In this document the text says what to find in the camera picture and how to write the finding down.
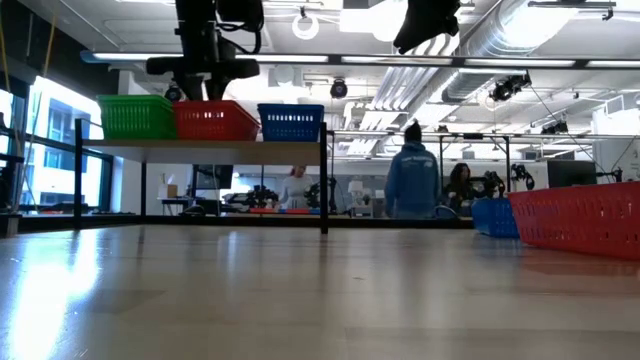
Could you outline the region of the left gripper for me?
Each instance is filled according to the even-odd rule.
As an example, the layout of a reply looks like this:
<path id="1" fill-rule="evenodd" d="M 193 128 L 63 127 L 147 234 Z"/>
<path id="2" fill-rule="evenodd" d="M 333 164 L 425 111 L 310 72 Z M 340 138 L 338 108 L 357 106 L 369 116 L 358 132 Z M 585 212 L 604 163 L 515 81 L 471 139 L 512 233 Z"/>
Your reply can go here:
<path id="1" fill-rule="evenodd" d="M 238 51 L 241 47 L 224 38 L 215 28 L 189 31 L 176 29 L 175 32 L 180 36 L 182 54 L 177 57 L 150 57 L 146 60 L 146 72 L 149 75 L 173 73 L 173 81 L 189 100 L 203 99 L 203 77 L 194 74 L 209 73 L 212 76 L 205 81 L 209 101 L 222 100 L 233 79 L 260 74 L 258 62 L 252 58 L 239 58 Z"/>

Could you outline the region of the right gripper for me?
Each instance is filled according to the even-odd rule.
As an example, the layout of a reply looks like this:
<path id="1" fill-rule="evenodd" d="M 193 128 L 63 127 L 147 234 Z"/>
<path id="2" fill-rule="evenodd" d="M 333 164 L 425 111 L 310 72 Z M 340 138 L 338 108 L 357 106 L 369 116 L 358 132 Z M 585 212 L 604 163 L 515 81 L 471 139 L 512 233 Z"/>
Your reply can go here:
<path id="1" fill-rule="evenodd" d="M 399 54 L 406 54 L 438 35 L 457 35 L 459 9 L 460 0 L 408 0 L 405 19 L 393 46 Z"/>

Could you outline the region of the red plastic basket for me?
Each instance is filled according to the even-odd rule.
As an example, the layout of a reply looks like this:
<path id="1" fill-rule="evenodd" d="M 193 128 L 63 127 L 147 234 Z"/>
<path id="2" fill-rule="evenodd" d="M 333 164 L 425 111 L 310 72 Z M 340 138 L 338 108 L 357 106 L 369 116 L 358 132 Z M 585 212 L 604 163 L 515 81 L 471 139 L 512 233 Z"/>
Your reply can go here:
<path id="1" fill-rule="evenodd" d="M 254 141 L 260 124 L 242 108 L 222 106 L 174 109 L 177 137 L 182 140 Z"/>
<path id="2" fill-rule="evenodd" d="M 520 240 L 531 246 L 640 261 L 640 182 L 508 195 Z"/>
<path id="3" fill-rule="evenodd" d="M 178 102 L 173 105 L 175 111 L 182 110 L 194 110 L 194 111 L 245 111 L 239 103 L 233 100 L 220 100 L 220 101 L 184 101 Z"/>

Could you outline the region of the blue plastic basket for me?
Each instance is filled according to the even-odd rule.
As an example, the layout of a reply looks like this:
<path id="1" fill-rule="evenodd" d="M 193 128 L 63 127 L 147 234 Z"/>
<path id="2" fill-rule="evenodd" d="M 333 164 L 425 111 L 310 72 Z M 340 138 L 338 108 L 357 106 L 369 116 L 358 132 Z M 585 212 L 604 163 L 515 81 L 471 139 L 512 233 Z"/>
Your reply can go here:
<path id="1" fill-rule="evenodd" d="M 317 142 L 323 114 L 302 110 L 267 110 L 260 114 L 265 142 Z"/>
<path id="2" fill-rule="evenodd" d="M 260 115 L 313 115 L 324 114 L 323 105 L 312 104 L 259 104 Z"/>
<path id="3" fill-rule="evenodd" d="M 518 238 L 519 232 L 507 198 L 478 199 L 471 206 L 475 229 L 494 238 Z"/>

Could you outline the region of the wooden shelf with black legs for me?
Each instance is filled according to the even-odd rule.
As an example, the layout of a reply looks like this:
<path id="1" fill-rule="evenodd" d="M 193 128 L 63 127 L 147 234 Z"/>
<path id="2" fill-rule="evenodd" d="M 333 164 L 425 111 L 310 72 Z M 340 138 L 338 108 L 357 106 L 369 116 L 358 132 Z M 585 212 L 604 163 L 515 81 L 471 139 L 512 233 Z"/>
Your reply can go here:
<path id="1" fill-rule="evenodd" d="M 329 229 L 327 191 L 327 164 L 321 164 L 320 143 L 311 142 L 246 142 L 246 141 L 199 141 L 199 140 L 85 140 L 75 137 L 73 145 L 76 165 L 81 165 L 84 155 L 98 157 L 121 157 L 141 164 L 140 209 L 138 214 L 147 216 L 147 166 L 149 164 L 198 164 L 215 165 L 310 165 L 320 172 L 320 233 L 326 235 Z"/>

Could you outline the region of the black computer monitor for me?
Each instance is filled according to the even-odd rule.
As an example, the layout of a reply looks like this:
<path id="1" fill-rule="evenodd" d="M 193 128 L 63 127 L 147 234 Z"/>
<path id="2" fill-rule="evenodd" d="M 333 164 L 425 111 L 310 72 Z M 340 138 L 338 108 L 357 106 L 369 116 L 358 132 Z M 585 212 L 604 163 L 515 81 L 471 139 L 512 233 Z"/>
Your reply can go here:
<path id="1" fill-rule="evenodd" d="M 550 188 L 594 185 L 597 183 L 596 165 L 591 161 L 549 160 L 547 162 Z"/>
<path id="2" fill-rule="evenodd" d="M 232 165 L 196 165 L 197 190 L 226 190 L 232 187 Z"/>

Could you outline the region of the long ceiling light bar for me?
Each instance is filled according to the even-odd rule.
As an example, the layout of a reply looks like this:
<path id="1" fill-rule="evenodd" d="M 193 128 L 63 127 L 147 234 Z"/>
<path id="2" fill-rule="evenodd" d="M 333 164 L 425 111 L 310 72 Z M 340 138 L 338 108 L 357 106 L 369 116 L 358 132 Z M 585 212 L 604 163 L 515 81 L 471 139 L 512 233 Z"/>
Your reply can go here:
<path id="1" fill-rule="evenodd" d="M 154 56 L 177 57 L 179 53 L 92 52 L 84 50 L 80 58 L 92 64 L 146 62 Z M 314 65 L 365 67 L 432 67 L 467 69 L 528 69 L 575 71 L 640 71 L 640 58 L 542 58 L 542 57 L 464 57 L 381 54 L 239 54 L 239 58 L 255 59 L 260 65 Z"/>

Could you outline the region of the black background robot arms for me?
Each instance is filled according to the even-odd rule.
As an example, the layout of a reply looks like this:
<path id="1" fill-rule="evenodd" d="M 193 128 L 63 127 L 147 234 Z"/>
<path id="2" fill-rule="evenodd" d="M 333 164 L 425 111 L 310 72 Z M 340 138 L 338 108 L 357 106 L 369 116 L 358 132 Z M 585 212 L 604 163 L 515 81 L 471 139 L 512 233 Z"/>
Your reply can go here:
<path id="1" fill-rule="evenodd" d="M 527 191 L 535 188 L 535 179 L 523 164 L 512 164 L 510 175 L 511 181 L 522 181 Z M 504 198 L 507 193 L 507 186 L 496 172 L 486 172 L 481 178 L 481 184 L 480 197 Z"/>
<path id="2" fill-rule="evenodd" d="M 319 185 L 311 185 L 303 191 L 302 199 L 287 195 L 284 200 L 274 190 L 264 185 L 255 185 L 245 193 L 227 194 L 222 197 L 223 204 L 237 212 L 258 210 L 311 210 L 320 208 Z"/>

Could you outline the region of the person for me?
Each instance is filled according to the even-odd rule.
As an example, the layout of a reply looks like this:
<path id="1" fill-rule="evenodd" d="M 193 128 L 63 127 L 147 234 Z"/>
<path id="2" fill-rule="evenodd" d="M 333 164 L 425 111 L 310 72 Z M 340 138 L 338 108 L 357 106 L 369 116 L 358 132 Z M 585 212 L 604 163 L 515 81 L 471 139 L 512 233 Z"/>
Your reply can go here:
<path id="1" fill-rule="evenodd" d="M 404 144 L 391 161 L 384 192 L 390 218 L 433 217 L 441 192 L 439 167 L 435 155 L 422 143 L 417 121 L 404 131 Z"/>
<path id="2" fill-rule="evenodd" d="M 288 177 L 283 180 L 280 205 L 286 210 L 308 209 L 305 193 L 313 185 L 312 178 L 306 173 L 305 165 L 296 165 Z"/>
<path id="3" fill-rule="evenodd" d="M 465 203 L 475 198 L 470 178 L 471 171 L 466 163 L 457 163 L 454 166 L 444 191 L 446 205 L 452 210 L 459 211 Z"/>

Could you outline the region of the black ceiling track fixture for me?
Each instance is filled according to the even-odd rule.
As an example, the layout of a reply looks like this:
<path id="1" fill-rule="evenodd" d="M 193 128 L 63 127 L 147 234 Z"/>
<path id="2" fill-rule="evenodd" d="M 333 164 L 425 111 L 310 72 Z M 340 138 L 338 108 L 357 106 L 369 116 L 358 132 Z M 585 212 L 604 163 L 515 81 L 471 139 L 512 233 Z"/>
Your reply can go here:
<path id="1" fill-rule="evenodd" d="M 607 13 L 602 16 L 602 20 L 608 21 L 614 16 L 613 8 L 617 6 L 617 3 L 613 0 L 532 0 L 527 3 L 527 6 L 537 8 L 603 9 Z"/>

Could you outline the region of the silver ventilation duct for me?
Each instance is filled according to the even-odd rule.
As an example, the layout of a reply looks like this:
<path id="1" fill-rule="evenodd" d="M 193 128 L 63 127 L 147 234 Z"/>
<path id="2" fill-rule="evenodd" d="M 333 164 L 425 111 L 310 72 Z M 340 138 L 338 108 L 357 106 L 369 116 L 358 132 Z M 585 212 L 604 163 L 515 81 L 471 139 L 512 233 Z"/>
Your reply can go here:
<path id="1" fill-rule="evenodd" d="M 531 1 L 502 0 L 456 56 L 525 57 L 553 38 L 578 12 L 576 8 L 530 7 Z"/>

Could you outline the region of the black background rig frame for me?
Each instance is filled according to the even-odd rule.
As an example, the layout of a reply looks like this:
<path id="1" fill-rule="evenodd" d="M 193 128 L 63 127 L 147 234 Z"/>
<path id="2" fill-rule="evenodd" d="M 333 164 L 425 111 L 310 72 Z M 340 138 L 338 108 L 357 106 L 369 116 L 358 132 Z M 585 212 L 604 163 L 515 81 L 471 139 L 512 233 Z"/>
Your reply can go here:
<path id="1" fill-rule="evenodd" d="M 593 134 L 508 134 L 508 133 L 444 133 L 432 132 L 422 135 L 424 144 L 438 146 L 437 159 L 439 165 L 454 162 L 463 158 L 463 153 L 471 151 L 477 144 L 490 145 L 493 151 L 500 151 L 500 156 L 491 153 L 476 153 L 480 162 L 496 162 L 505 166 L 505 184 L 511 184 L 511 166 L 516 160 L 515 151 L 522 154 L 539 151 L 537 161 L 546 157 L 546 150 L 553 157 L 567 153 L 583 153 L 588 155 L 596 165 L 596 171 L 611 180 L 613 169 L 606 168 L 604 163 L 595 157 L 593 147 L 606 141 L 623 141 L 627 147 L 640 145 L 640 135 L 593 135 Z M 319 135 L 321 164 L 335 161 L 387 161 L 399 150 L 404 138 L 396 132 L 385 131 L 334 131 L 322 130 Z"/>

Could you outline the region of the black aluminium table frame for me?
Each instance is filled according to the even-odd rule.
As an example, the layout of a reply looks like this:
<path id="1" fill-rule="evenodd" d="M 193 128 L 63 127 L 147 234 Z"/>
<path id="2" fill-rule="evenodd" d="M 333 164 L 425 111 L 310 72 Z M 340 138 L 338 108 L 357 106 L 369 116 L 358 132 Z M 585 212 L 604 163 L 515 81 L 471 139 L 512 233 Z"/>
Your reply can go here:
<path id="1" fill-rule="evenodd" d="M 321 228 L 318 216 L 304 217 L 292 215 L 284 217 L 249 216 L 235 217 L 180 217 L 141 215 L 99 215 L 82 216 L 80 229 L 104 228 L 128 225 L 175 225 L 175 226 L 216 226 L 216 227 L 282 227 Z M 469 230 L 474 228 L 472 220 L 397 220 L 330 217 L 326 228 L 367 228 L 367 229 L 444 229 Z M 76 229 L 73 216 L 26 216 L 17 220 L 19 233 L 61 231 Z"/>

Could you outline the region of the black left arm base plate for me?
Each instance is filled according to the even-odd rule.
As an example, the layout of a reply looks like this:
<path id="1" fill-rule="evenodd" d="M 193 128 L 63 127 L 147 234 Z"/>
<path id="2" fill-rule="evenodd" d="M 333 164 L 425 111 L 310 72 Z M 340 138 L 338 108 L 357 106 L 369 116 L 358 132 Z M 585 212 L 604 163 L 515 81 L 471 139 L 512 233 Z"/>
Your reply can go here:
<path id="1" fill-rule="evenodd" d="M 11 238 L 18 233 L 22 216 L 15 213 L 0 213 L 0 239 Z"/>

